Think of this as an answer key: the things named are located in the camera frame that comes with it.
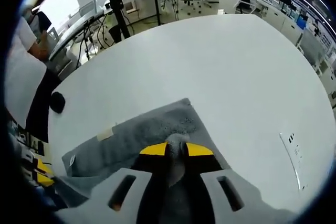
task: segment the gray towel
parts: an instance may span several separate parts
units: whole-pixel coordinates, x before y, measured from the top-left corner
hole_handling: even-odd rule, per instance
[[[191,143],[213,151],[223,169],[229,165],[212,142],[189,99],[174,102],[141,114],[112,128],[113,135],[103,141],[96,137],[84,142],[62,157],[68,177],[59,177],[56,189],[69,206],[77,206],[90,197],[91,189],[120,168],[130,168],[139,152],[163,143],[175,133]],[[74,195],[69,195],[69,188]]]

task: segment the white cabinet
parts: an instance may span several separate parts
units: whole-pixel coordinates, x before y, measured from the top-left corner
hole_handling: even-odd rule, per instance
[[[275,8],[268,8],[266,16],[263,19],[275,29],[281,31],[285,21],[285,15]]]
[[[289,39],[294,45],[297,44],[300,35],[302,34],[303,30],[290,18],[286,18],[281,33],[285,35],[287,39]]]
[[[320,80],[327,92],[327,94],[331,94],[336,90],[336,78],[333,74],[333,71],[328,68],[322,76],[320,76]]]

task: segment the person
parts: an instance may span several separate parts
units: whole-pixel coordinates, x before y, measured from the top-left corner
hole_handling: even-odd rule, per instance
[[[43,12],[39,10],[32,10],[32,6],[26,6],[23,10],[23,17],[27,21],[34,35],[36,36],[39,46],[41,46],[42,48],[47,48],[48,54],[50,55],[57,44],[57,40],[52,38],[52,36],[47,33],[47,30],[51,26],[51,21]],[[68,61],[71,60],[70,72],[68,70],[60,75],[60,78],[63,80],[68,77],[71,72],[76,68],[77,59],[78,58],[70,50],[67,51],[67,49],[63,48],[60,50],[59,53],[54,56],[52,62],[49,60],[45,60],[44,64],[50,71],[57,74],[59,70],[62,69],[62,67],[66,66],[68,64]]]
[[[27,21],[20,18],[6,62],[5,106],[22,128],[44,142],[51,93],[60,84],[43,63],[47,58],[47,45],[37,45]]]

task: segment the person's arm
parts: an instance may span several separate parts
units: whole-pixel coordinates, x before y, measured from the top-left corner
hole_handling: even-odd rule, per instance
[[[48,60],[48,39],[46,31],[42,32],[41,42],[38,45],[36,41],[29,48],[28,52],[33,55],[35,58],[45,61]]]
[[[40,47],[36,43],[36,37],[29,27],[27,21],[24,18],[21,18],[19,24],[16,28],[16,33],[18,34],[23,46],[31,55],[35,58],[44,61],[48,59],[48,42],[47,42],[47,34],[43,33],[41,41],[42,46]]]
[[[48,49],[40,48],[40,46],[36,42],[34,42],[29,48],[28,53],[30,53],[40,61],[45,61],[48,59]]]

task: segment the floor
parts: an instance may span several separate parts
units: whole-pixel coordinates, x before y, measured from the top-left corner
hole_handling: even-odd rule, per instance
[[[195,7],[190,5],[188,6],[183,1],[178,2],[178,13],[174,14],[173,9],[171,5],[167,4],[165,9],[162,10],[162,14],[160,15],[161,23],[167,24],[171,22],[175,22],[177,20],[183,20],[193,17],[200,17],[200,16],[206,16],[206,15],[216,15],[216,14],[224,14],[224,9],[221,4],[218,3],[211,3],[210,5],[202,4],[202,3],[194,3]],[[139,34],[143,31],[146,31],[148,29],[151,29],[153,27],[158,26],[158,21],[156,16],[141,20],[139,22],[133,23],[132,26],[128,26],[128,30],[130,32],[130,35]],[[108,29],[105,29],[105,33],[102,34],[102,31],[99,31],[99,38],[100,42],[104,47],[107,47],[107,45],[113,44],[112,37],[106,32]],[[79,47],[80,43],[76,43],[72,46],[71,52],[74,55],[79,55]],[[97,32],[93,34],[93,44],[89,45],[89,57],[93,58],[98,55],[99,52],[103,51],[104,49],[101,47],[97,40]],[[85,44],[82,44],[81,49],[81,58],[80,63],[84,64],[88,61],[85,53]]]

